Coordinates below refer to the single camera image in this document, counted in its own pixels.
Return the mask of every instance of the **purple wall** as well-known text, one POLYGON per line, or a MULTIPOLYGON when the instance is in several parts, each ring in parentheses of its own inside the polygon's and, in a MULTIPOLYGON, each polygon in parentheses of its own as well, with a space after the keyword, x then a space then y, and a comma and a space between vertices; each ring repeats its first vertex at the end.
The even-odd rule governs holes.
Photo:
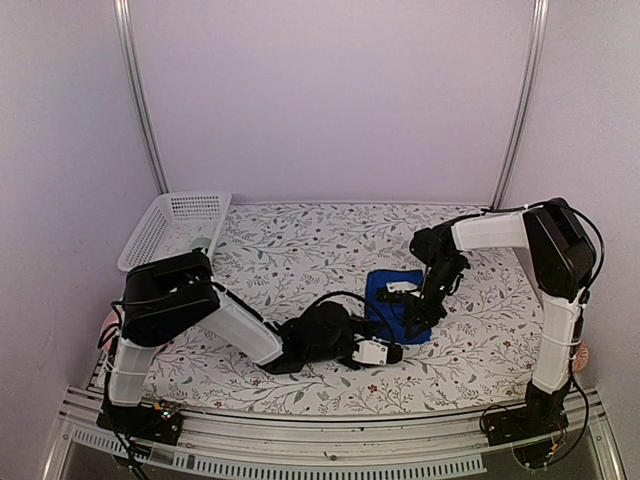
POLYGON ((591 373, 628 478, 640 478, 640 4, 551 2, 508 205, 562 195, 602 230, 585 312, 591 373))
POLYGON ((532 1, 141 0, 174 190, 236 201, 489 203, 532 1))
POLYGON ((155 191, 112 2, 4 2, 0 44, 0 478, 33 480, 155 191))

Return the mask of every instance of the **white wall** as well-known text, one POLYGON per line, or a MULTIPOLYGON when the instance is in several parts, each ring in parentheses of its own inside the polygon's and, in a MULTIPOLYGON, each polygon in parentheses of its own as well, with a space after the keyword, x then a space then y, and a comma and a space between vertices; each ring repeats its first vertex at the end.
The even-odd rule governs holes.
POLYGON ((131 2, 173 190, 489 203, 533 0, 131 2))
POLYGON ((33 480, 88 374, 116 259, 155 195, 113 2, 0 14, 0 478, 33 480))
POLYGON ((607 243, 585 338, 629 478, 640 478, 640 3, 554 0, 509 206, 564 196, 607 243))

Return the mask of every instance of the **laundry basket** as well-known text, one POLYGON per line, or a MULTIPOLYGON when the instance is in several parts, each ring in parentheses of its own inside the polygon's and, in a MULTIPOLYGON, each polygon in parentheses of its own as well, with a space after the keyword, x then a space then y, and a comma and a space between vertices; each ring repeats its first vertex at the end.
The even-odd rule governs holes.
POLYGON ((187 253, 197 247, 213 259, 230 203, 229 192, 160 195, 133 231, 118 258, 118 268, 128 272, 138 265, 187 253))

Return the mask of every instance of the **table surface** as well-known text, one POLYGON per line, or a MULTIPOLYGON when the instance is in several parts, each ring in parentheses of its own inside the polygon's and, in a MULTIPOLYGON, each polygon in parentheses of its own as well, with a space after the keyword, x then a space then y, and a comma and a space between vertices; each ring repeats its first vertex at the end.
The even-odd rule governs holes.
MULTIPOLYGON (((477 211, 396 204, 232 206, 214 273, 267 321, 283 322, 326 292, 364 294, 372 270, 422 268, 409 252, 413 233, 477 211)), ((145 396, 191 407, 322 416, 424 413, 522 398, 536 363, 542 310, 510 249, 475 251, 468 258, 471 269, 444 303, 447 317, 431 341, 410 347, 400 364, 353 371, 323 362, 273 376, 195 326, 156 356, 145 396)), ((345 305, 362 313, 356 303, 345 305)))

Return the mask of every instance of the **folded blue cloth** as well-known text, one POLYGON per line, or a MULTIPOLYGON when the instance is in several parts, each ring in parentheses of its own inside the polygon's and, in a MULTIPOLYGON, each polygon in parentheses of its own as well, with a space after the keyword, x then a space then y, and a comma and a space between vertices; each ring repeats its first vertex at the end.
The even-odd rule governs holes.
MULTIPOLYGON (((388 302, 376 300, 376 292, 379 288, 385 288, 389 282, 411 282, 414 285, 422 285, 424 272, 422 270, 396 271, 396 270, 374 270, 367 275, 367 286, 365 288, 365 298, 378 307, 380 313, 391 324, 391 328, 396 335, 396 342, 404 345, 419 345, 431 339, 431 330, 426 330, 415 338, 407 339, 404 326, 401 320, 404 318, 404 303, 394 303, 393 307, 388 302)), ((369 308, 365 310, 365 318, 377 322, 378 316, 369 308)), ((386 328, 381 328, 376 334, 385 340, 391 340, 386 328)))

